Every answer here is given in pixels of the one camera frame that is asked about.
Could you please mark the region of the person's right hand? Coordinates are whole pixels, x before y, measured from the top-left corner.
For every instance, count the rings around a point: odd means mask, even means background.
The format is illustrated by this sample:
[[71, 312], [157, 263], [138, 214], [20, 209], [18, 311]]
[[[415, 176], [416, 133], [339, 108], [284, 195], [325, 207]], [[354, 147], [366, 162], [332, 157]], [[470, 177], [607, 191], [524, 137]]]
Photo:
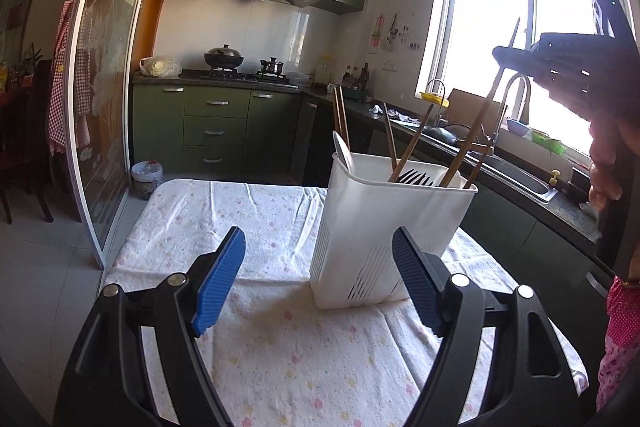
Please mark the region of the person's right hand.
[[589, 202], [597, 211], [602, 211], [612, 200], [620, 200], [624, 194], [620, 179], [614, 173], [616, 163], [616, 143], [622, 139], [626, 147], [638, 152], [638, 130], [623, 119], [598, 112], [590, 124], [592, 144], [590, 147], [590, 190]]

